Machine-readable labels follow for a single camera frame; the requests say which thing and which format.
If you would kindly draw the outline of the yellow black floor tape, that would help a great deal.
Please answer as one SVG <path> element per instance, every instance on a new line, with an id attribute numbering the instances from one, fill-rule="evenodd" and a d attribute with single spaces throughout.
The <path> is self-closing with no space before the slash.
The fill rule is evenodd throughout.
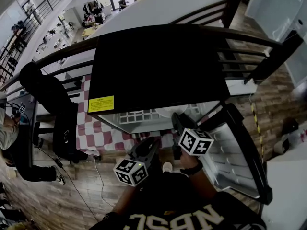
<path id="1" fill-rule="evenodd" d="M 254 116 L 254 121 L 255 121 L 255 124 L 256 124 L 256 127 L 257 127 L 257 132 L 258 132 L 258 135 L 259 135 L 259 138 L 260 138 L 260 151 L 261 151 L 260 157 L 261 157 L 261 162 L 263 164 L 264 163 L 263 138 L 262 138 L 260 126 L 259 126 L 259 123 L 258 123 L 258 118 L 257 118 L 256 112 L 255 112 L 255 107 L 254 107 L 253 102 L 251 102 L 251 101 L 250 101 L 250 106 L 251 106 L 251 111 L 252 111 L 252 114 Z"/>

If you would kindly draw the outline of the red white checkered tablecloth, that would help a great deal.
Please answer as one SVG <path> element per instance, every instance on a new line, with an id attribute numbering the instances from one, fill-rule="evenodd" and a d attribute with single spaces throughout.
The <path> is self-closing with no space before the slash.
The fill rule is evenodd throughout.
<path id="1" fill-rule="evenodd" d="M 160 148 L 173 145 L 175 131 L 145 132 L 125 134 L 104 124 L 87 114 L 90 75 L 82 77 L 81 91 L 77 98 L 76 147 L 89 155 L 97 155 L 103 151 L 130 150 L 135 144 L 148 137 L 160 140 Z"/>

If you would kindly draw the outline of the person's right forearm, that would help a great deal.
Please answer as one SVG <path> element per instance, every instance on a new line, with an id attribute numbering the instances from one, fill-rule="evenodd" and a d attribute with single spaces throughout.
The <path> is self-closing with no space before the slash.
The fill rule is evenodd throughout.
<path id="1" fill-rule="evenodd" d="M 198 192 L 201 198 L 205 200 L 212 200 L 214 198 L 217 191 L 203 170 L 189 175 L 189 179 L 191 180 L 195 190 Z"/>

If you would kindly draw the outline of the clothes rack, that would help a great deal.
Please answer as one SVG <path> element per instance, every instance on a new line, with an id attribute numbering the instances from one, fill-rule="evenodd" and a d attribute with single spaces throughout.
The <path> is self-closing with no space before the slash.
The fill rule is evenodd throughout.
<path id="1" fill-rule="evenodd" d="M 83 4 L 82 9 L 86 17 L 93 15 L 98 16 L 103 14 L 103 5 L 97 1 L 87 2 Z"/>

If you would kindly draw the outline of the person's left forearm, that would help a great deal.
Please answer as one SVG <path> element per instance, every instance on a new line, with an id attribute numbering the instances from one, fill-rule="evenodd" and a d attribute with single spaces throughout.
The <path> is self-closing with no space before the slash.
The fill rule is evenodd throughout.
<path id="1" fill-rule="evenodd" d="M 115 212 L 119 215 L 124 215 L 128 211 L 129 207 L 131 206 L 134 198 L 139 193 L 139 191 L 139 186 L 133 187 L 127 185 L 118 202 L 113 207 L 112 212 Z"/>

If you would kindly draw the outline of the dark wooden stair railing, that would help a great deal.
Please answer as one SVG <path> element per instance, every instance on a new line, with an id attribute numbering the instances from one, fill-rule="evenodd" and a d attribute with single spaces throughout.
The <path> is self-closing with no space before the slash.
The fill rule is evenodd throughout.
<path id="1" fill-rule="evenodd" d="M 192 11 L 170 24 L 198 24 L 229 28 L 241 0 L 221 0 Z"/>

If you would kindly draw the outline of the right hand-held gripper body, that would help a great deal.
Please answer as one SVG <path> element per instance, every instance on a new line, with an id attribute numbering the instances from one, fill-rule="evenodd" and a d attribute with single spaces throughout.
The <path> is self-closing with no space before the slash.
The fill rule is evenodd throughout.
<path id="1" fill-rule="evenodd" d="M 205 131 L 184 128 L 176 145 L 191 156 L 204 155 L 214 143 L 214 139 Z"/>

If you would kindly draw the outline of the black backpack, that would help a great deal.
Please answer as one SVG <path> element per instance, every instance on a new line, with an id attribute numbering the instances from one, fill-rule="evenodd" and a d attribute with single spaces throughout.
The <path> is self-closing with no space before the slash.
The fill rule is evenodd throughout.
<path id="1" fill-rule="evenodd" d="M 58 157 L 74 163 L 88 159 L 86 153 L 77 149 L 77 111 L 78 104 L 72 103 L 68 111 L 56 116 L 52 142 L 52 149 Z"/>

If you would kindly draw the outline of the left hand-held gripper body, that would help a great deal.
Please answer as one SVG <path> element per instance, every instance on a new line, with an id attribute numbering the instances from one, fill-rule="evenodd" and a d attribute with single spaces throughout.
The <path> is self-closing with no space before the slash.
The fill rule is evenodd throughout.
<path id="1" fill-rule="evenodd" d="M 121 183 L 133 187 L 138 186 L 149 176 L 146 164 L 142 161 L 131 159 L 128 155 L 116 163 L 113 171 Z"/>

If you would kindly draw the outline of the black wristband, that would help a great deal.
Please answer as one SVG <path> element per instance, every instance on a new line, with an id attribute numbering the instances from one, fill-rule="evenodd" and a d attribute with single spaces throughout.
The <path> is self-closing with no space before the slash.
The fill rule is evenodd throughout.
<path id="1" fill-rule="evenodd" d="M 187 176 L 190 176 L 190 175 L 194 175 L 196 174 L 197 172 L 199 172 L 200 170 L 203 169 L 203 164 L 200 160 L 197 160 L 197 165 L 194 166 L 193 168 L 187 168 L 187 169 L 180 169 L 180 172 L 182 174 L 185 174 Z"/>

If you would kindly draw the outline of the white round plate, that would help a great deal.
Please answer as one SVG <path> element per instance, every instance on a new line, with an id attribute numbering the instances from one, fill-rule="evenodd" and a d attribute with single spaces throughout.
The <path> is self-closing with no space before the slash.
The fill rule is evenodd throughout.
<path id="1" fill-rule="evenodd" d="M 188 105 L 178 105 L 178 106 L 171 106 L 171 107 L 163 107 L 163 108 L 156 108 L 156 112 L 165 118 L 171 118 L 174 113 L 180 115 L 184 113 L 187 109 Z"/>

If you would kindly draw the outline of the black bag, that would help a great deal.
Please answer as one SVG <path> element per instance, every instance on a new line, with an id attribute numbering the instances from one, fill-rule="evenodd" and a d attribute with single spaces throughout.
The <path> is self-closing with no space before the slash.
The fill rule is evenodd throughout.
<path id="1" fill-rule="evenodd" d="M 299 123 L 293 117 L 287 117 L 283 120 L 281 135 L 292 133 L 298 130 Z"/>

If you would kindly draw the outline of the black mini fridge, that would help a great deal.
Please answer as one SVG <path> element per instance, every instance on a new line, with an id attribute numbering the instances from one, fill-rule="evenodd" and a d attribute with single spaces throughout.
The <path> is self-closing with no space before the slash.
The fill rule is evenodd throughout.
<path id="1" fill-rule="evenodd" d="M 145 31 L 109 37 L 98 43 L 88 99 L 88 114 L 128 134 L 173 129 L 171 118 L 120 124 L 120 113 L 205 103 L 205 114 L 192 119 L 192 129 L 214 139 L 200 156 L 212 183 L 231 188 L 268 205 L 268 185 L 257 148 L 243 116 L 226 104 L 227 70 L 215 51 L 217 40 L 196 30 Z"/>

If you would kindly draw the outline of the black shirt cream lettering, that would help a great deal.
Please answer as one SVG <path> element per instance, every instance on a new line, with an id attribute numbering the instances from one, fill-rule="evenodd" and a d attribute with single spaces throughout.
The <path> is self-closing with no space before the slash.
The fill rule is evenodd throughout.
<path id="1" fill-rule="evenodd" d="M 227 192 L 205 200 L 180 173 L 145 182 L 124 215 L 107 213 L 89 230 L 267 230 L 261 217 Z"/>

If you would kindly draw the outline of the yellow table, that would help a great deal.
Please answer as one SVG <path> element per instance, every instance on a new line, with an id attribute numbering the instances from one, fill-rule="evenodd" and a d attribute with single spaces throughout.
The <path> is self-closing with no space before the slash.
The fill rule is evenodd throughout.
<path id="1" fill-rule="evenodd" d="M 92 26 L 90 28 L 85 29 L 82 32 L 82 39 L 85 40 L 87 37 L 89 37 L 90 35 L 92 35 L 94 32 L 96 31 L 96 26 Z"/>

